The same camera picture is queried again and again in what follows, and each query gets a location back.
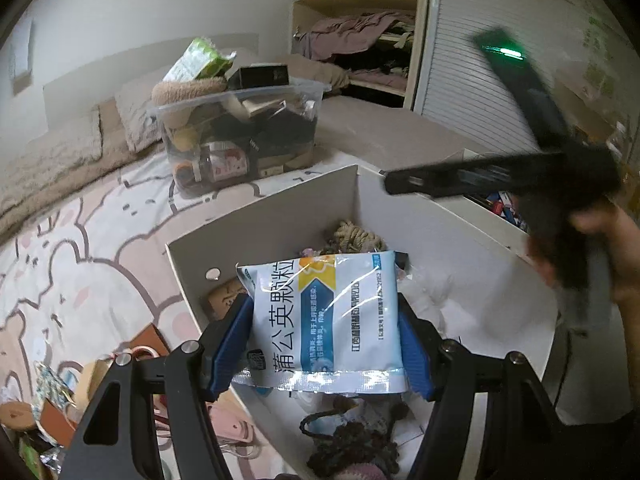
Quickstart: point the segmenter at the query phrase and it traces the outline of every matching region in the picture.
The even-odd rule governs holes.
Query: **rope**
[[[334,241],[341,253],[367,253],[385,251],[385,241],[371,231],[353,224],[350,220],[340,222],[334,233]]]

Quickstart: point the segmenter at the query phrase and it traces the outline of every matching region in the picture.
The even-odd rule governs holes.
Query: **bedsheet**
[[[241,184],[185,200],[175,189],[166,155],[86,188],[0,248],[0,386],[29,401],[38,342],[50,345],[58,373],[123,348],[153,323],[173,349],[199,333],[183,301],[165,244],[260,197],[349,164],[340,152],[309,170]],[[292,472],[258,432],[263,449],[247,460],[226,454],[234,478]],[[161,456],[178,471],[171,441]]]

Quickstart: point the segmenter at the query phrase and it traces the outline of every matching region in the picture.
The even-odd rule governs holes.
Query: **human hand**
[[[584,234],[603,234],[612,265],[612,300],[621,313],[640,312],[640,228],[618,206],[607,200],[571,215],[572,225]],[[534,237],[527,241],[527,253],[545,283],[556,283],[556,270],[544,257],[543,245]]]

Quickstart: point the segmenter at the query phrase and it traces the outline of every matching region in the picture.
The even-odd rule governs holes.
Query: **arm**
[[[618,206],[601,202],[575,213],[571,222],[585,234],[606,236],[612,264],[612,300],[618,305],[625,330],[626,360],[634,404],[640,407],[640,228]],[[545,283],[554,284],[554,268],[540,245],[529,241],[529,255]]]

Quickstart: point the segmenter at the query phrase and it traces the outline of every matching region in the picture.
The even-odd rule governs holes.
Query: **green light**
[[[517,50],[511,50],[510,48],[501,48],[500,52],[508,57],[514,57],[515,59],[522,59],[522,54]]]
[[[503,56],[513,57],[513,59],[524,59],[521,52],[517,50],[511,50],[510,48],[500,48],[498,46],[483,45],[483,49],[489,52],[495,52],[496,54],[502,54]]]

